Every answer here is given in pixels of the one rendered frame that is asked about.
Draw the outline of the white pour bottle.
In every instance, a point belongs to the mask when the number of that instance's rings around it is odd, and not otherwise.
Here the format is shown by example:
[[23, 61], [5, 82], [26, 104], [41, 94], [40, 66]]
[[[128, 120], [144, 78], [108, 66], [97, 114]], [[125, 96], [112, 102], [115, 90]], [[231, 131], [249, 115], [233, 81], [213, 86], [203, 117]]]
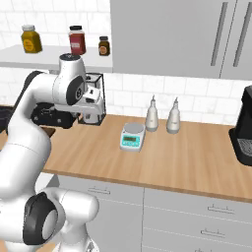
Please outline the white pour bottle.
[[178, 109], [178, 100], [176, 99], [173, 103], [173, 106], [169, 112], [166, 130], [169, 134], [176, 134], [180, 129], [180, 111]]
[[156, 108], [156, 100], [152, 98], [151, 105], [147, 112], [146, 129], [154, 132], [158, 129], [158, 110]]

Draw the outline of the red jar with black lid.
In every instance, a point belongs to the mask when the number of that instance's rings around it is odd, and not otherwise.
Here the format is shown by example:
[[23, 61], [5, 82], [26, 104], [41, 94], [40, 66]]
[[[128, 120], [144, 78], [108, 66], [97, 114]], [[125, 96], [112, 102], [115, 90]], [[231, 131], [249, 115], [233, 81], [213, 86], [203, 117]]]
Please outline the red jar with black lid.
[[85, 33], [81, 26], [71, 26], [69, 32], [71, 51], [75, 55], [86, 53]]

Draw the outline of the yellow jar with grey lid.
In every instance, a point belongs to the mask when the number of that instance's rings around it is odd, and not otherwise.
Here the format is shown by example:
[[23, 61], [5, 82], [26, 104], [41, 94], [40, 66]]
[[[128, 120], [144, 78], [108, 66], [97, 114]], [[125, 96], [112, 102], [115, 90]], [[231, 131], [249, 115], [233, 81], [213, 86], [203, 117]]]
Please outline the yellow jar with grey lid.
[[25, 53], [38, 53], [42, 50], [40, 36], [35, 31], [34, 25], [22, 26], [22, 42]]

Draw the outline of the black hob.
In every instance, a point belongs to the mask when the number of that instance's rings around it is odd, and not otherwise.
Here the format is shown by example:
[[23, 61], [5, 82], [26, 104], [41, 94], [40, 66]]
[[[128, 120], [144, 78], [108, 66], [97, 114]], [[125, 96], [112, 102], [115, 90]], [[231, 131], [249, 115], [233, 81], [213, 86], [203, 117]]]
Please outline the black hob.
[[0, 134], [7, 129], [14, 108], [12, 106], [0, 105]]

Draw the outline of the grey base cupboard door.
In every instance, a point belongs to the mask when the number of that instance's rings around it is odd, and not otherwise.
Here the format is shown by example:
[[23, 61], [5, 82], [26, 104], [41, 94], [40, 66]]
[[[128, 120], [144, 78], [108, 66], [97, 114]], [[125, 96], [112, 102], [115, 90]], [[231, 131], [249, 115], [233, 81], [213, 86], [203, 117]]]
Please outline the grey base cupboard door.
[[87, 224], [100, 252], [141, 252], [141, 205], [99, 199], [99, 211]]

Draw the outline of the black coffee machine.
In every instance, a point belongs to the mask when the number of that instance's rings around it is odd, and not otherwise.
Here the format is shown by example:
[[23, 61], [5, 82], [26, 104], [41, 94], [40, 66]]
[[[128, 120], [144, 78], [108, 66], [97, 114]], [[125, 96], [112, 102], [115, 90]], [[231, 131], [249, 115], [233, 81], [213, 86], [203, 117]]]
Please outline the black coffee machine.
[[244, 89], [242, 106], [234, 128], [228, 131], [236, 158], [252, 166], [252, 85]]

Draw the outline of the white kitchen scale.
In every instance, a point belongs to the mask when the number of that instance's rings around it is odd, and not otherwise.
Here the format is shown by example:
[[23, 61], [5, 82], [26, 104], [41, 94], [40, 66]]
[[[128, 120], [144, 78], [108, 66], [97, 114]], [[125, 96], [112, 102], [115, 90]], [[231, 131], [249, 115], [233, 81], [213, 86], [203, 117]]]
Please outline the white kitchen scale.
[[146, 126], [140, 123], [126, 123], [120, 135], [120, 149], [139, 152], [144, 144]]

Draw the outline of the grey wall cupboard door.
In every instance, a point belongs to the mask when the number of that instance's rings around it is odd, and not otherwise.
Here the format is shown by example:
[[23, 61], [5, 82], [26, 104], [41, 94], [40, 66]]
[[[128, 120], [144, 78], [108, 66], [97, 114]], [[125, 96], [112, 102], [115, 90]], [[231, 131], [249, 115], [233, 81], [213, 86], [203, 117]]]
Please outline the grey wall cupboard door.
[[246, 33], [238, 67], [233, 67], [235, 51], [246, 14], [248, 2], [252, 0], [237, 0], [232, 25], [228, 36], [220, 77], [222, 79], [252, 81], [252, 15]]
[[[216, 66], [211, 66], [227, 2]], [[217, 78], [236, 0], [110, 0], [113, 71]]]

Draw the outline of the white wall shelf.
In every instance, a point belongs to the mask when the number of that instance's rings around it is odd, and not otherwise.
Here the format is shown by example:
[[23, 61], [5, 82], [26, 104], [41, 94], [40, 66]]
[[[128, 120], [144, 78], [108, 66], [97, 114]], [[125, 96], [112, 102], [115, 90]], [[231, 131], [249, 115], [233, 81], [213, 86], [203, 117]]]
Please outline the white wall shelf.
[[[68, 46], [44, 45], [38, 53], [25, 53], [17, 44], [0, 50], [0, 67], [58, 70], [59, 56], [70, 51]], [[82, 58], [87, 72], [112, 72], [112, 55], [100, 56], [95, 47], [88, 47]]]

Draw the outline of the small brown jar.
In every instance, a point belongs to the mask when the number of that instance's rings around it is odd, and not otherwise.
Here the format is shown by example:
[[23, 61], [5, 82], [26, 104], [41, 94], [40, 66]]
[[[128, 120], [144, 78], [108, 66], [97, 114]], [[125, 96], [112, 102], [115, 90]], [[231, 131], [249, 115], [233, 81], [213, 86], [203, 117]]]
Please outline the small brown jar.
[[100, 56], [108, 56], [110, 54], [110, 44], [107, 36], [99, 38], [98, 51]]

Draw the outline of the grey drawer front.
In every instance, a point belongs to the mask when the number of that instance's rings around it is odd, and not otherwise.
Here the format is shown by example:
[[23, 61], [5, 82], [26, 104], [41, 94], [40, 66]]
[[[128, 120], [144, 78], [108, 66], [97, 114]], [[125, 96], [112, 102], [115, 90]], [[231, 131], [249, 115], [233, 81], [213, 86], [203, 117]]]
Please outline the grey drawer front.
[[194, 252], [195, 249], [212, 249], [213, 252], [252, 252], [252, 246], [213, 241], [190, 235], [144, 228], [143, 246], [158, 252]]
[[[145, 205], [163, 210], [252, 224], [251, 203], [146, 188]], [[228, 207], [230, 210], [235, 211], [235, 215], [208, 211], [208, 207], [212, 205], [215, 205], [217, 208]]]
[[[70, 189], [95, 195], [99, 199], [110, 200], [119, 203], [129, 203], [135, 205], [143, 204], [144, 189], [141, 187], [123, 185], [118, 183], [110, 183], [98, 180], [90, 180], [78, 177], [57, 176], [60, 188]], [[110, 195], [89, 192], [89, 188], [106, 189], [110, 191]]]
[[[168, 231], [213, 241], [228, 242], [236, 245], [252, 246], [252, 224], [235, 220], [204, 217], [176, 211], [144, 208], [144, 227]], [[201, 230], [219, 230], [225, 238], [201, 234]]]

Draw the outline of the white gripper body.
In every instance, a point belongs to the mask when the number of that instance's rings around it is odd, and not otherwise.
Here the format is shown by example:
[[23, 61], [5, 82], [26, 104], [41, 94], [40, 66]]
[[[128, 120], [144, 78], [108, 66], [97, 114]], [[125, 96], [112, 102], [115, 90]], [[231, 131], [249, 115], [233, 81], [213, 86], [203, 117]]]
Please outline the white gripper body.
[[78, 102], [78, 105], [81, 108], [81, 112], [84, 114], [101, 115], [104, 112], [104, 102], [101, 97], [95, 103], [85, 102], [82, 99], [81, 101]]

